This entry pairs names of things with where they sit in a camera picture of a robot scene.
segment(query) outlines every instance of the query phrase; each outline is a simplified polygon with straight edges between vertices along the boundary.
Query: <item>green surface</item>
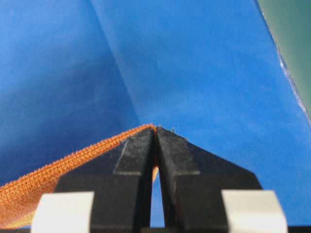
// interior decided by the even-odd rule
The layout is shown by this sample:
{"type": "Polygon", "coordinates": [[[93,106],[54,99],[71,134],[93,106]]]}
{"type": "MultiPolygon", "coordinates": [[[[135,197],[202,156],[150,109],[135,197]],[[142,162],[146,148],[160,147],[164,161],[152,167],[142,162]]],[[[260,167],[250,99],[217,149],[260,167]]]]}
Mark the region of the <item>green surface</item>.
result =
{"type": "Polygon", "coordinates": [[[258,0],[258,3],[311,116],[311,0],[258,0]]]}

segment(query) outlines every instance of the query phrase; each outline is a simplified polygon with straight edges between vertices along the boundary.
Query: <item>blue background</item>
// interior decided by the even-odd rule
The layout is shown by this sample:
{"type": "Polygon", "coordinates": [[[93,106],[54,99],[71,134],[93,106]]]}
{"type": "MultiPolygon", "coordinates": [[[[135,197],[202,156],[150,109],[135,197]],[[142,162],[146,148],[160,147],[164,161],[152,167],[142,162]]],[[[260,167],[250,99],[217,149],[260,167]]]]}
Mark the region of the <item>blue background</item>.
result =
{"type": "Polygon", "coordinates": [[[311,223],[311,129],[255,1],[0,2],[0,185],[154,123],[311,223]]]}

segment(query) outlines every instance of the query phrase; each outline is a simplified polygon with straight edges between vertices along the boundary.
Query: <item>orange mesh fabric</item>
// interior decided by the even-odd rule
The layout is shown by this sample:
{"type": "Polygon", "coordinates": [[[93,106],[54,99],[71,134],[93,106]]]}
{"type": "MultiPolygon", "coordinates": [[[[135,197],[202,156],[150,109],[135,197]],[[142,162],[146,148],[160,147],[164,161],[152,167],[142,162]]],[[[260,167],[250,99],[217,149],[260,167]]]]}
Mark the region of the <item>orange mesh fabric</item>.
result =
{"type": "Polygon", "coordinates": [[[0,228],[30,224],[32,212],[42,194],[53,192],[62,175],[117,147],[126,138],[147,128],[156,131],[153,125],[140,126],[72,153],[1,187],[0,228]]]}

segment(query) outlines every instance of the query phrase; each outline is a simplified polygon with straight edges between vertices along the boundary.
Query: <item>blue surface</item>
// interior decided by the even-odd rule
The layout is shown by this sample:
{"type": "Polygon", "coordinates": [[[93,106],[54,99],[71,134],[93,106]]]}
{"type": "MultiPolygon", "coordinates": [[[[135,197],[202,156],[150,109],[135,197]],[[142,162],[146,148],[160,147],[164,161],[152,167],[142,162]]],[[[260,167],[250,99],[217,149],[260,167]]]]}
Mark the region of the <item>blue surface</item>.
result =
{"type": "Polygon", "coordinates": [[[150,227],[164,227],[163,203],[159,173],[152,186],[150,227]]]}
{"type": "Polygon", "coordinates": [[[311,129],[255,1],[2,0],[0,185],[143,123],[311,224],[311,129]]]}

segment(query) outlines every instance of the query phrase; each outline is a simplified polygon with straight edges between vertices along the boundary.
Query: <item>white block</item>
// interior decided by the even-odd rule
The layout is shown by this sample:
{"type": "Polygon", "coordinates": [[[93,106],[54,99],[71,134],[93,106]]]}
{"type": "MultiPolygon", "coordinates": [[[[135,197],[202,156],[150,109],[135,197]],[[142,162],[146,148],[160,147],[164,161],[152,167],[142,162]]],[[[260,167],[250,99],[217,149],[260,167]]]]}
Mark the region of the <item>white block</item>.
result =
{"type": "Polygon", "coordinates": [[[94,192],[44,194],[31,233],[89,233],[93,199],[94,192]]]}
{"type": "Polygon", "coordinates": [[[287,233],[274,191],[222,190],[230,233],[287,233]]]}

